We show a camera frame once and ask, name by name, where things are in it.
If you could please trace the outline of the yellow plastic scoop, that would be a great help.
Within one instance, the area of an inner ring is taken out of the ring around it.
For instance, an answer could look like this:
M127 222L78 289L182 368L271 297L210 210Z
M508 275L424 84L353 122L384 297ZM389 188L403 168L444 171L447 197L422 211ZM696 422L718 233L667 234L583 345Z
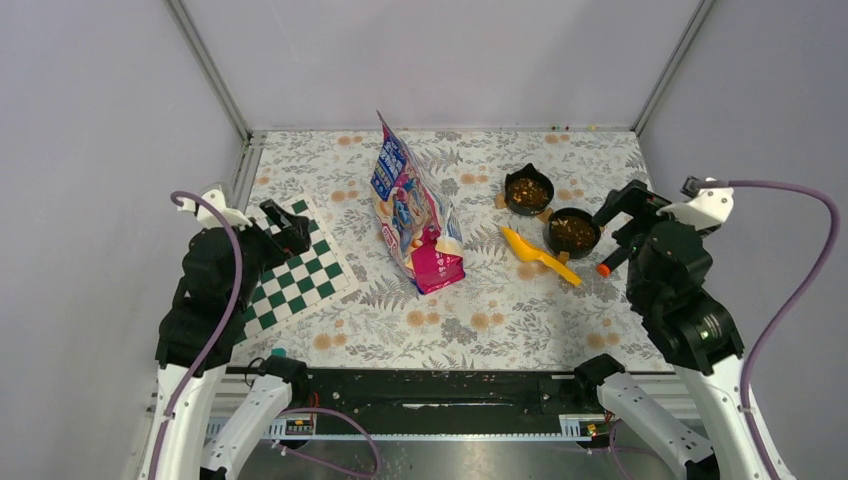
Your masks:
M513 253L522 262L539 262L556 272L571 285L579 287L582 284L581 278L574 271L552 255L531 244L515 230L506 226L501 226L500 231Z

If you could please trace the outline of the pink blue pet food bag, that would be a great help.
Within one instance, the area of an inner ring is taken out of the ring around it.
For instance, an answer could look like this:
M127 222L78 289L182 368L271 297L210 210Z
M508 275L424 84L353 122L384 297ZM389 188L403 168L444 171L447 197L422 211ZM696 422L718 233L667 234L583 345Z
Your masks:
M385 121L381 127L370 178L375 213L390 256L427 295L465 278L460 222L419 157Z

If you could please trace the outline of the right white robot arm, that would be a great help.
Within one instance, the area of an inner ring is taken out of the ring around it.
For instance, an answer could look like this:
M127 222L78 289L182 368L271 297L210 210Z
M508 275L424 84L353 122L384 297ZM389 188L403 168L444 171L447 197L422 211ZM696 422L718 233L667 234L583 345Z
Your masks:
M593 222L619 214L616 250L598 267L627 268L626 297L650 341L686 386L705 434L693 432L645 393L613 357L596 356L575 371L575 402L626 423L678 479L788 479L751 388L743 380L744 345L729 311L704 289L713 260L703 239L733 208L728 187L685 184L673 203L633 180L611 191Z

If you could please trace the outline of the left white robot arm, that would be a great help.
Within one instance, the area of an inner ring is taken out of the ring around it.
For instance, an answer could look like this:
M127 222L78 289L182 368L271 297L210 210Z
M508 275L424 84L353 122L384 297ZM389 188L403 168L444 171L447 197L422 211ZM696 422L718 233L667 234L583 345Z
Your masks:
M171 200L202 229L189 242L171 308L159 326L156 403L138 476L235 479L272 420L309 401L305 363L270 356L224 427L206 436L259 280L310 249L310 221L267 200L260 209L278 229L270 234L227 207L218 190L202 196L176 191Z

